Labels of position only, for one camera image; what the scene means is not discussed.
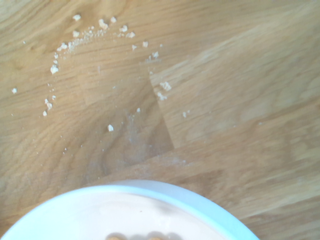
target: bowl rim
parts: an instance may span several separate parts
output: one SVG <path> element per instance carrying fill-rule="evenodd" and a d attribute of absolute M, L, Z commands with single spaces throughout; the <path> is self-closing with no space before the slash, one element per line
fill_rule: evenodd
<path fill-rule="evenodd" d="M 93 193 L 128 193 L 163 201 L 195 216 L 228 240 L 259 240 L 241 221 L 209 199 L 185 188 L 153 180 L 123 180 L 89 186 L 55 196 L 20 218 L 1 240 L 16 239 L 20 228 L 46 210 L 69 199 Z"/>

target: bread crumb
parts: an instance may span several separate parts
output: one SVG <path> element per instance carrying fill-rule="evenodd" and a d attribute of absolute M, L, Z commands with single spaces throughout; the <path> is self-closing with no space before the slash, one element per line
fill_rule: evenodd
<path fill-rule="evenodd" d="M 152 57 L 154 57 L 156 59 L 157 57 L 159 57 L 159 53 L 157 51 L 153 52 L 152 53 Z"/>
<path fill-rule="evenodd" d="M 167 99 L 167 97 L 166 97 L 166 96 L 163 96 L 163 95 L 161 94 L 161 92 L 158 92 L 157 95 L 158 95 L 160 101 L 163 101 L 163 100 Z"/>
<path fill-rule="evenodd" d="M 68 45 L 66 45 L 64 42 L 61 44 L 61 46 L 60 47 L 58 47 L 56 50 L 58 51 L 58 52 L 60 52 L 62 49 L 67 49 L 68 48 Z"/>
<path fill-rule="evenodd" d="M 169 84 L 167 81 L 165 81 L 165 82 L 160 82 L 160 86 L 163 87 L 163 89 L 166 90 L 166 91 L 171 90 L 171 86 L 170 86 L 170 84 Z"/>
<path fill-rule="evenodd" d="M 56 72 L 59 71 L 59 69 L 57 68 L 57 66 L 55 64 L 52 65 L 51 69 L 50 69 L 52 75 L 55 74 Z"/>
<path fill-rule="evenodd" d="M 108 125 L 108 130 L 109 130 L 109 132 L 112 132 L 114 130 L 114 127 L 109 124 Z"/>
<path fill-rule="evenodd" d="M 46 106 L 48 107 L 48 111 L 49 111 L 50 109 L 52 109 L 52 104 L 51 104 L 51 103 L 47 103 Z"/>
<path fill-rule="evenodd" d="M 98 22 L 99 22 L 99 26 L 100 26 L 102 29 L 106 30 L 106 29 L 108 28 L 108 24 L 106 24 L 103 19 L 100 19 Z"/>
<path fill-rule="evenodd" d="M 126 32 L 128 31 L 128 27 L 126 25 L 123 25 L 122 28 L 119 29 L 120 32 Z"/>
<path fill-rule="evenodd" d="M 81 19 L 81 16 L 80 16 L 79 14 L 77 14 L 77 15 L 74 15 L 72 18 L 73 18 L 75 21 L 79 21 L 79 20 Z"/>
<path fill-rule="evenodd" d="M 136 34 L 132 31 L 132 32 L 128 33 L 125 37 L 132 39 L 135 35 L 136 35 Z"/>
<path fill-rule="evenodd" d="M 114 16 L 110 19 L 110 22 L 113 23 L 113 24 L 114 24 L 116 21 L 117 21 L 117 19 L 116 19 Z"/>
<path fill-rule="evenodd" d="M 74 38 L 77 38 L 77 37 L 79 37 L 80 32 L 78 32 L 78 31 L 73 31 L 73 32 L 72 32 L 72 35 L 73 35 Z"/>

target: white crumb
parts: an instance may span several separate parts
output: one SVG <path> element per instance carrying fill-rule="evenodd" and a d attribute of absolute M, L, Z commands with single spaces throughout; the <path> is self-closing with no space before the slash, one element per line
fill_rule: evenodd
<path fill-rule="evenodd" d="M 171 86 L 170 86 L 170 84 L 169 84 L 167 81 L 165 81 L 165 82 L 160 82 L 160 86 L 163 87 L 163 89 L 166 90 L 166 91 L 171 90 Z"/>
<path fill-rule="evenodd" d="M 59 69 L 57 68 L 57 66 L 55 64 L 52 65 L 51 69 L 50 69 L 52 75 L 55 74 L 56 72 L 59 71 Z"/>
<path fill-rule="evenodd" d="M 78 31 L 73 31 L 73 32 L 72 32 L 72 35 L 73 35 L 74 38 L 77 38 L 77 37 L 79 37 L 80 32 L 78 32 Z"/>
<path fill-rule="evenodd" d="M 157 95 L 158 95 L 160 101 L 163 101 L 163 100 L 167 99 L 167 97 L 166 97 L 166 96 L 163 96 L 163 95 L 161 94 L 161 92 L 158 92 Z"/>
<path fill-rule="evenodd" d="M 159 57 L 159 53 L 157 51 L 153 52 L 152 53 L 152 57 L 154 57 L 156 59 L 157 57 Z"/>
<path fill-rule="evenodd" d="M 58 52 L 60 52 L 62 49 L 67 49 L 68 48 L 68 45 L 66 45 L 64 42 L 61 44 L 61 46 L 60 47 L 58 47 L 56 50 L 58 51 Z"/>
<path fill-rule="evenodd" d="M 128 27 L 126 25 L 123 25 L 122 28 L 119 29 L 120 32 L 126 32 L 128 31 Z"/>
<path fill-rule="evenodd" d="M 108 125 L 108 130 L 109 130 L 109 132 L 112 132 L 114 130 L 114 127 L 109 124 Z"/>
<path fill-rule="evenodd" d="M 110 19 L 110 22 L 113 23 L 113 24 L 114 24 L 116 21 L 117 21 L 117 19 L 116 19 L 114 16 Z"/>
<path fill-rule="evenodd" d="M 99 26 L 100 26 L 102 29 L 106 30 L 106 29 L 108 28 L 108 24 L 106 24 L 103 19 L 100 19 L 98 22 L 99 22 Z"/>
<path fill-rule="evenodd" d="M 77 15 L 74 15 L 72 18 L 76 21 L 79 21 L 81 19 L 81 16 L 77 14 Z"/>
<path fill-rule="evenodd" d="M 136 35 L 136 34 L 132 31 L 132 32 L 128 33 L 125 37 L 132 39 L 135 35 Z"/>
<path fill-rule="evenodd" d="M 46 106 L 48 107 L 48 111 L 52 109 L 52 103 L 47 103 Z"/>

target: wooden surface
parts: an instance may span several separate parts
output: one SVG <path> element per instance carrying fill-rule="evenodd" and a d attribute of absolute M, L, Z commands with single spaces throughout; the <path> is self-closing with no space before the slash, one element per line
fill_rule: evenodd
<path fill-rule="evenodd" d="M 0 236 L 59 194 L 148 179 L 263 240 L 320 239 L 319 1 L 2 0 L 0 13 Z M 52 75 L 73 30 L 112 16 L 57 52 Z"/>

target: wood grain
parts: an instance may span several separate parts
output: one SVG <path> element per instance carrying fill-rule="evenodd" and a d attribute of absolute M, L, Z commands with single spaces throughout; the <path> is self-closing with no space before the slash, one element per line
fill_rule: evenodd
<path fill-rule="evenodd" d="M 261 239 L 319 239 L 319 12 L 309 0 L 1 1 L 0 236 L 59 194 L 148 179 L 205 196 Z M 101 18 L 107 33 L 57 52 L 52 75 L 62 42 Z M 118 37 L 123 25 L 135 37 Z"/>

